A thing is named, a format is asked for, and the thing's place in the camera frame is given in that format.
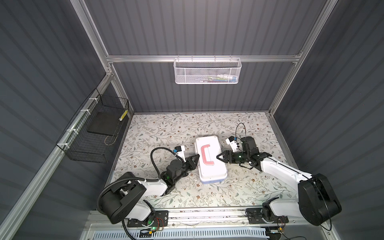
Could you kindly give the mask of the white blue tool box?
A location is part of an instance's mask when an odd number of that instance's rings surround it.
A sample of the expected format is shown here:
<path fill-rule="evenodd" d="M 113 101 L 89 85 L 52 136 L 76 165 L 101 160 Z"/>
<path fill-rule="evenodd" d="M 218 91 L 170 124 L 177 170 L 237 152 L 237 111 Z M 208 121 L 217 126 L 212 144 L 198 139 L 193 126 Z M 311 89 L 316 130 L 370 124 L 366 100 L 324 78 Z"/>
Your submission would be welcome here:
<path fill-rule="evenodd" d="M 203 184 L 219 183 L 227 178 L 226 164 L 217 159 L 217 155 L 222 153 L 217 136 L 197 138 L 195 152 L 200 156 L 198 169 Z"/>

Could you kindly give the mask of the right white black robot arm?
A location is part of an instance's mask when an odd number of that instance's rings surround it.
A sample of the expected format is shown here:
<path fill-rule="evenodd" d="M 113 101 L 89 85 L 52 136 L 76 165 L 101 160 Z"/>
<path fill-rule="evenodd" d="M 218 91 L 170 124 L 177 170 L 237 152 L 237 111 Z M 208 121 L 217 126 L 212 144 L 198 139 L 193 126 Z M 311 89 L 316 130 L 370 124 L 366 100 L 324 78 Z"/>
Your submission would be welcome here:
<path fill-rule="evenodd" d="M 263 203 L 260 216 L 264 222 L 274 224 L 283 217 L 302 217 L 313 226 L 320 226 L 342 212 L 328 178 L 312 175 L 278 161 L 271 154 L 260 152 L 254 138 L 231 136 L 226 140 L 231 146 L 216 158 L 226 164 L 236 164 L 248 170 L 257 169 L 293 188 L 296 199 L 274 197 Z"/>

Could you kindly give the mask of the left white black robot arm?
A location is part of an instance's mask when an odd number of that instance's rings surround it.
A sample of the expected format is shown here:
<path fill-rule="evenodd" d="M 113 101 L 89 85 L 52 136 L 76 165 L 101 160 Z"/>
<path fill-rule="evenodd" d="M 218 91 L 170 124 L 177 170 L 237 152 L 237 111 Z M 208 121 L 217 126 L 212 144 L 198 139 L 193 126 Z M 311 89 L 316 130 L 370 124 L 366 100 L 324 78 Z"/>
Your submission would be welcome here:
<path fill-rule="evenodd" d="M 154 153 L 159 150 L 170 152 L 175 157 L 162 173 L 154 161 Z M 199 158 L 199 154 L 186 157 L 184 146 L 177 146 L 173 150 L 165 147 L 154 148 L 150 153 L 150 160 L 157 178 L 140 178 L 132 172 L 126 172 L 101 191 L 96 203 L 98 212 L 107 216 L 112 224 L 134 219 L 146 226 L 151 225 L 156 210 L 145 197 L 162 197 L 171 193 L 179 180 L 197 168 Z"/>

